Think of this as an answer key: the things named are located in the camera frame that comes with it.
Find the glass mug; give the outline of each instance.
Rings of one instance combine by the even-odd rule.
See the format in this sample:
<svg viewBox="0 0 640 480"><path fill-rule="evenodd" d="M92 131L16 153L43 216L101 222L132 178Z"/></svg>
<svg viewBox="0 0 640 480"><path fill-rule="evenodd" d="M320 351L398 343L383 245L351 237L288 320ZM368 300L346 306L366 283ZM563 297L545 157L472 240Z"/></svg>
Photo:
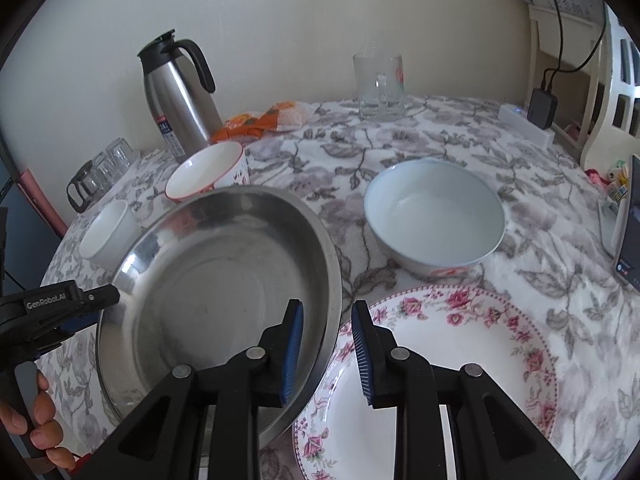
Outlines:
<svg viewBox="0 0 640 480"><path fill-rule="evenodd" d="M402 56L353 56L362 119L392 120L404 115Z"/></svg>
<svg viewBox="0 0 640 480"><path fill-rule="evenodd" d="M96 175L106 184L106 190L111 189L111 187L113 187L113 185L122 177L122 173L106 153L98 153L92 162L94 163L94 171Z"/></svg>
<svg viewBox="0 0 640 480"><path fill-rule="evenodd" d="M136 153L122 137L114 140L104 151L122 175L127 173L127 170L136 161Z"/></svg>

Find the smartphone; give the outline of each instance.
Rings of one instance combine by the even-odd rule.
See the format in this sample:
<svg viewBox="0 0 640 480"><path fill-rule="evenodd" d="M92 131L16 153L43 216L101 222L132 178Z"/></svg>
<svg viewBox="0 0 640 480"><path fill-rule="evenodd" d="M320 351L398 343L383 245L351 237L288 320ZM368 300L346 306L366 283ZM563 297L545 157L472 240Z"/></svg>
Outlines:
<svg viewBox="0 0 640 480"><path fill-rule="evenodd" d="M622 243L613 261L617 276L640 292L640 158L637 155L631 157L629 184Z"/></svg>

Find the thermos lid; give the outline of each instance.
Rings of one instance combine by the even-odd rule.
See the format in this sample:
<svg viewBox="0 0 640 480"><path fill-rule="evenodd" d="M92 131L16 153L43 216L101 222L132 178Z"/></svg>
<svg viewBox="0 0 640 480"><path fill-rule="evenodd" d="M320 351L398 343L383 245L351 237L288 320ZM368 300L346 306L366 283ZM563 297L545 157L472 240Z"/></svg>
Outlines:
<svg viewBox="0 0 640 480"><path fill-rule="evenodd" d="M179 48L166 48L175 43L174 32L175 29L172 28L172 30L161 34L147 43L138 53L144 75L153 72L159 66L169 63L172 59L182 56Z"/></svg>
<svg viewBox="0 0 640 480"><path fill-rule="evenodd" d="M151 43L147 43L138 53L138 57L142 62L142 72L147 75L159 66L177 59L182 56L180 49L184 49L195 65L200 84L207 92L213 94L216 91L216 83L213 81L211 70L209 70L200 47L191 40L175 41L174 32L175 29L172 28L169 32L161 34Z"/></svg>

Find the human hand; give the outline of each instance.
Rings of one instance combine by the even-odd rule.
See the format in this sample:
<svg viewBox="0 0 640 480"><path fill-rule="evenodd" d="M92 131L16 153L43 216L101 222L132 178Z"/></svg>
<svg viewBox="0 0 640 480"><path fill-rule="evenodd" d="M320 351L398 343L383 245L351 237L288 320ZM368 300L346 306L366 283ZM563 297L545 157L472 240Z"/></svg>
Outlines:
<svg viewBox="0 0 640 480"><path fill-rule="evenodd" d="M41 372L38 372L38 387L41 391L33 407L37 427L31 431L31 441L38 449L46 450L47 457L55 466L73 469L76 466L76 460L71 452L64 447L56 447L62 442L62 428L57 421L53 420L56 407L47 393L49 381ZM1 401L0 422L11 434L22 435L27 432L27 421L24 417Z"/></svg>

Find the white cup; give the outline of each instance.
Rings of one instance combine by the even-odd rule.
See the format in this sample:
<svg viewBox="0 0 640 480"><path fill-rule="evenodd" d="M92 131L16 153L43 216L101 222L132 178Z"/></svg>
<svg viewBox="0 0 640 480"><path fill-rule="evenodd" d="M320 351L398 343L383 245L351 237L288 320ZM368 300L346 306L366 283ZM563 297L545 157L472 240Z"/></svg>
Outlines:
<svg viewBox="0 0 640 480"><path fill-rule="evenodd" d="M169 177L165 195L182 202L220 187L249 183L244 147L234 140L207 146L185 160Z"/></svg>
<svg viewBox="0 0 640 480"><path fill-rule="evenodd" d="M114 271L141 233L129 204L113 200L89 226L78 250L85 260Z"/></svg>

